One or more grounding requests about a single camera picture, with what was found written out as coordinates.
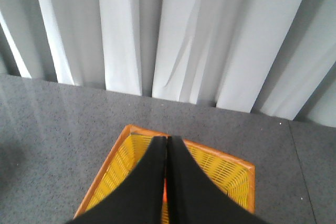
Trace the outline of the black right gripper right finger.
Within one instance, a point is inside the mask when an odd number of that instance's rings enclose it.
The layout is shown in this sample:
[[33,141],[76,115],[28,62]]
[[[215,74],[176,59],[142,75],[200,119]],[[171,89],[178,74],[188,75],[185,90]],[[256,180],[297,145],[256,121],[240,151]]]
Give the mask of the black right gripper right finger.
[[265,223],[254,210],[253,164],[179,136],[168,138],[169,223]]

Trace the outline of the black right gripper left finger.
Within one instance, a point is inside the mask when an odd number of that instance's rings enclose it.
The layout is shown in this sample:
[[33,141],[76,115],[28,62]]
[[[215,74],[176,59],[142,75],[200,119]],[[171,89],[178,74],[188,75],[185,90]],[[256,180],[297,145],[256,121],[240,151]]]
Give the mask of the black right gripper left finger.
[[161,223],[165,136],[151,139],[130,175],[103,201],[68,223]]

